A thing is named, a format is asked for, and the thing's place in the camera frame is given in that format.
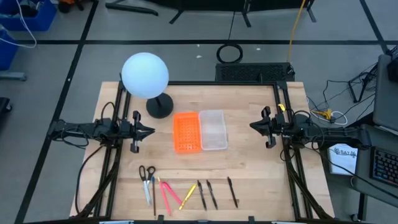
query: gray floor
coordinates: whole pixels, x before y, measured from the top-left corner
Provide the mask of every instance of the gray floor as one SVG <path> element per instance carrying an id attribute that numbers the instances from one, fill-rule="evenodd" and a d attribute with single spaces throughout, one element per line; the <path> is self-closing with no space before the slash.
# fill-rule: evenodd
<path id="1" fill-rule="evenodd" d="M 386 40 L 398 40 L 394 17 L 395 0 L 366 0 Z M 130 4 L 151 7 L 160 16 L 108 10 L 101 1 L 88 33 L 88 40 L 189 40 L 227 39 L 233 18 L 231 12 L 184 12 L 170 25 L 176 13 L 142 1 Z M 58 13 L 48 32 L 34 32 L 39 40 L 79 40 L 91 3 L 86 10 Z M 236 13 L 231 39 L 288 40 L 297 9 L 254 12 L 249 14 L 252 28 L 247 28 Z M 317 0 L 312 23 L 303 13 L 296 31 L 298 40 L 377 40 L 358 0 Z M 29 39 L 25 32 L 11 32 L 16 39 Z M 214 80 L 220 45 L 85 45 L 70 86 L 61 118 L 87 122 L 93 117 L 101 82 L 116 81 L 130 55 L 152 52 L 167 64 L 171 80 Z M 36 49 L 19 49 L 11 70 L 26 72 L 26 82 L 0 81 L 0 96 L 9 97 L 14 109 L 0 133 L 0 217 L 2 223 L 14 222 L 27 183 L 43 144 L 76 45 L 39 45 Z M 242 62 L 284 62 L 287 45 L 242 45 Z M 377 61 L 378 45 L 295 45 L 292 65 L 296 80 L 304 82 L 307 95 L 317 103 L 323 101 L 326 80 L 349 80 Z M 234 58 L 237 52 L 225 49 L 222 56 Z M 344 83 L 332 83 L 327 97 L 344 90 Z M 370 103 L 352 109 L 349 123 L 355 121 Z M 346 111 L 353 105 L 348 91 L 330 102 L 333 110 Z M 67 218 L 72 205 L 76 176 L 83 151 L 65 144 L 51 144 L 37 189 L 25 222 Z M 349 180 L 328 174 L 328 185 L 336 216 L 348 220 L 356 213 L 359 193 Z M 368 221 L 395 223 L 398 209 L 369 199 Z"/>

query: white paper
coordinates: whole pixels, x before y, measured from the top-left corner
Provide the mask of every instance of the white paper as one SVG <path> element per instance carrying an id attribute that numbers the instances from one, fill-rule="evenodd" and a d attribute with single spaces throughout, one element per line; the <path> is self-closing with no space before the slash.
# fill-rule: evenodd
<path id="1" fill-rule="evenodd" d="M 346 144 L 335 144 L 328 149 L 328 155 L 332 163 L 344 167 L 352 173 L 355 173 L 356 156 L 358 155 L 358 149 L 350 147 Z M 351 175 L 347 171 L 337 166 L 334 166 L 332 164 L 329 165 L 331 174 Z"/>

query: scissors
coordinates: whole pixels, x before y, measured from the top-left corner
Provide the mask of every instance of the scissors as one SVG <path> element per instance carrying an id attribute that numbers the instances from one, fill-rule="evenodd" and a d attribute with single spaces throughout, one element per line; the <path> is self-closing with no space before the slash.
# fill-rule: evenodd
<path id="1" fill-rule="evenodd" d="M 145 170 L 144 166 L 142 166 L 142 165 L 139 166 L 139 176 L 141 177 L 142 183 L 144 184 L 145 197 L 147 199 L 148 206 L 150 206 L 152 203 L 150 200 L 148 185 L 149 185 L 149 182 L 150 182 L 152 176 L 154 175 L 155 171 L 156 171 L 156 168 L 154 166 L 150 166 L 146 170 Z"/>

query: black scissors handle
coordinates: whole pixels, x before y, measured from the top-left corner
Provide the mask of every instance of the black scissors handle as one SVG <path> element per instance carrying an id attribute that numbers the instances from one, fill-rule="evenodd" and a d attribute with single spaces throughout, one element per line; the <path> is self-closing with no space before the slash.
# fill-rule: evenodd
<path id="1" fill-rule="evenodd" d="M 156 168 L 154 166 L 150 166 L 147 169 L 148 171 L 148 179 L 147 180 L 151 180 L 152 176 L 154 175 Z"/>
<path id="2" fill-rule="evenodd" d="M 145 167 L 143 165 L 139 166 L 139 177 L 141 177 L 142 181 L 147 180 L 147 175 L 145 173 Z"/>

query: yellow cable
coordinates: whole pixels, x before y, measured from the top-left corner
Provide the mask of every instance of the yellow cable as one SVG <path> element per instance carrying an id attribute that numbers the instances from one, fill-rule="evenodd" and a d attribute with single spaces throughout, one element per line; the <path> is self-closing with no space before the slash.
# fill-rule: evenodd
<path id="1" fill-rule="evenodd" d="M 294 38 L 294 32 L 296 31 L 297 24 L 299 23 L 301 12 L 303 11 L 303 8 L 304 8 L 304 4 L 305 4 L 305 0 L 303 0 L 303 3 L 301 3 L 300 10 L 298 12 L 296 21 L 295 21 L 294 26 L 293 26 L 292 35 L 290 36 L 289 54 L 287 56 L 287 62 L 289 62 L 289 63 L 290 63 L 290 58 L 292 56 L 292 42 L 293 42 L 293 38 Z"/>

